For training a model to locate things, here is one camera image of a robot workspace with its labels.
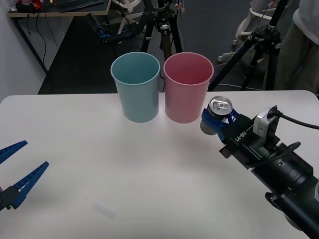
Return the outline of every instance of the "gray pants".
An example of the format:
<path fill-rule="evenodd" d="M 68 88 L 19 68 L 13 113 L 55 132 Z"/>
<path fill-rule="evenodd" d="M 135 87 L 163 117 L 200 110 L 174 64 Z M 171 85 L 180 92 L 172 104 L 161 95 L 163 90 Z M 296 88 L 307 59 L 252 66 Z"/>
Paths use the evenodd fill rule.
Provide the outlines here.
<path fill-rule="evenodd" d="M 282 42 L 275 90 L 319 89 L 319 45 L 307 38 L 293 23 Z"/>

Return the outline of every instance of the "blue object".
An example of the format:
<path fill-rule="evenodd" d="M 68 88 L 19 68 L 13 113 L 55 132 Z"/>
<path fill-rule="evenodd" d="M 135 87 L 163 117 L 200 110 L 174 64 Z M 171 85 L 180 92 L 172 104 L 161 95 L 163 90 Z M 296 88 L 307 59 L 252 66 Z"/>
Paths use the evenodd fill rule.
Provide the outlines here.
<path fill-rule="evenodd" d="M 158 114 L 159 73 L 159 61 L 144 52 L 127 53 L 113 62 L 111 74 L 129 120 L 147 122 Z"/>
<path fill-rule="evenodd" d="M 22 141 L 0 150 L 0 164 L 6 161 L 10 156 L 12 156 L 25 145 L 27 145 L 27 142 Z M 33 170 L 31 173 L 22 178 L 13 186 L 8 187 L 4 191 L 0 190 L 0 211 L 3 208 L 18 208 L 48 166 L 49 163 L 44 162 L 42 165 Z"/>
<path fill-rule="evenodd" d="M 26 195 L 29 193 L 31 188 L 39 180 L 42 174 L 45 172 L 46 168 L 49 166 L 48 162 L 44 162 L 42 165 L 33 170 L 26 177 L 22 178 L 19 182 L 13 185 L 20 193 L 19 196 L 13 201 L 13 208 L 16 209 L 25 200 Z"/>
<path fill-rule="evenodd" d="M 201 119 L 207 126 L 211 127 L 217 134 L 219 139 L 223 142 L 225 137 L 222 132 L 223 127 L 227 127 L 234 123 L 238 113 L 233 109 L 227 116 L 228 122 L 223 121 L 223 118 L 212 115 L 208 109 L 204 109 L 201 114 Z"/>
<path fill-rule="evenodd" d="M 15 143 L 7 148 L 0 150 L 0 164 L 5 162 L 10 156 L 12 156 L 15 152 L 17 152 L 22 147 L 26 146 L 28 143 L 26 141 L 21 141 L 19 143 Z"/>

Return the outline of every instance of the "light blue cup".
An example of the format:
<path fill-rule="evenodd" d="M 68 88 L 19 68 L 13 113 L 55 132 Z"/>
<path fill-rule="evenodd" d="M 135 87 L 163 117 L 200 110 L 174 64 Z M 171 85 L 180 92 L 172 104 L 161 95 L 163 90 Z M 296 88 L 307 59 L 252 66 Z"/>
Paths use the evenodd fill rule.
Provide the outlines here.
<path fill-rule="evenodd" d="M 134 122 L 147 122 L 159 112 L 160 63 L 152 55 L 131 52 L 111 66 L 125 116 Z"/>

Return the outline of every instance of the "floor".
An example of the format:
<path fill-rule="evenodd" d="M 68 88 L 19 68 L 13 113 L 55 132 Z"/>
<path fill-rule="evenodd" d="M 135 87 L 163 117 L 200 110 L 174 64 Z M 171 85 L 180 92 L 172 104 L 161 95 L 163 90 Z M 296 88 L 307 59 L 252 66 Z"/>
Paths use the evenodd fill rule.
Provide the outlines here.
<path fill-rule="evenodd" d="M 215 65 L 215 76 L 223 66 L 217 66 L 217 57 L 231 51 L 231 43 L 240 22 L 247 16 L 250 0 L 189 0 L 186 1 L 182 26 L 185 48 L 206 56 Z M 278 28 L 285 35 L 292 22 L 293 12 L 298 8 L 298 0 L 282 17 Z M 136 12 L 144 9 L 141 3 Z M 123 41 L 115 46 L 116 56 L 130 51 L 139 51 L 143 35 Z M 148 53 L 157 57 L 163 65 L 163 53 L 159 48 L 160 34 L 151 40 Z M 110 67 L 114 61 L 112 49 L 99 44 L 95 32 L 86 17 L 75 17 L 63 43 L 50 67 L 39 94 L 87 94 L 116 93 Z M 255 79 L 249 87 L 262 87 L 266 62 L 262 62 Z M 223 84 L 240 86 L 245 75 L 245 67 L 238 63 L 222 81 Z M 216 91 L 236 91 L 239 88 L 219 85 Z"/>

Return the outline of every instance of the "cup rim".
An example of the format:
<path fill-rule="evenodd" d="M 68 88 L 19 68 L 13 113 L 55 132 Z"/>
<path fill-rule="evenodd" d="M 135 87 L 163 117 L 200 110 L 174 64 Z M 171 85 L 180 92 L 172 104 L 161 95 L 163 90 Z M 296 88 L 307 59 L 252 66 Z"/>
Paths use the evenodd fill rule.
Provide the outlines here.
<path fill-rule="evenodd" d="M 157 73 L 154 75 L 154 77 L 151 78 L 151 79 L 149 79 L 148 81 L 145 81 L 145 82 L 142 82 L 142 83 L 138 83 L 138 84 L 128 84 L 128 83 L 125 83 L 125 82 L 122 82 L 122 81 L 118 80 L 118 79 L 113 75 L 113 65 L 114 65 L 114 63 L 115 63 L 118 59 L 120 59 L 121 57 L 124 57 L 124 56 L 126 56 L 126 55 L 130 55 L 130 54 L 144 54 L 144 55 L 148 55 L 148 56 L 153 57 L 153 58 L 156 60 L 156 62 L 158 63 L 158 66 L 159 66 L 159 69 L 158 69 Z M 124 55 L 119 56 L 118 58 L 116 58 L 115 61 L 113 61 L 112 65 L 111 65 L 111 75 L 112 75 L 113 79 L 114 79 L 115 81 L 117 81 L 117 82 L 119 82 L 119 83 L 121 83 L 121 84 L 123 84 L 123 85 L 127 85 L 127 86 L 140 86 L 140 85 L 144 85 L 144 84 L 146 84 L 146 83 L 152 81 L 154 78 L 156 78 L 156 77 L 159 75 L 159 72 L 160 72 L 160 62 L 159 62 L 159 60 L 158 60 L 156 57 L 154 57 L 153 55 L 151 55 L 151 54 L 149 54 L 149 53 L 146 53 L 146 52 L 134 51 L 134 52 L 126 53 L 126 54 L 124 54 Z"/>
<path fill-rule="evenodd" d="M 176 84 L 182 85 L 182 86 L 199 86 L 199 85 L 205 84 L 205 83 L 207 82 L 207 80 L 205 80 L 205 81 L 203 81 L 202 83 L 190 85 L 190 84 L 183 84 L 183 83 L 177 82 L 177 81 L 173 80 L 171 77 L 169 77 L 169 76 L 167 75 L 167 73 L 166 73 L 166 70 L 165 70 L 166 63 L 168 62 L 168 60 L 169 60 L 170 58 L 172 58 L 172 57 L 175 56 L 175 55 L 179 55 L 179 54 L 180 54 L 180 55 L 181 55 L 181 54 L 192 54 L 192 55 L 197 55 L 197 56 L 200 56 L 200 57 L 206 59 L 206 60 L 209 62 L 209 64 L 211 65 L 211 68 L 213 69 L 211 75 L 209 76 L 209 78 L 208 78 L 207 80 L 210 80 L 210 79 L 213 77 L 215 69 L 214 69 L 213 64 L 211 63 L 211 61 L 210 61 L 207 57 L 205 57 L 205 56 L 203 56 L 203 55 L 201 55 L 201 54 L 195 53 L 195 52 L 180 52 L 180 53 L 176 53 L 176 54 L 171 55 L 170 57 L 168 57 L 168 59 L 165 61 L 164 65 L 163 65 L 164 74 L 165 74 L 165 76 L 166 76 L 167 78 L 169 78 L 171 81 L 175 82 Z"/>

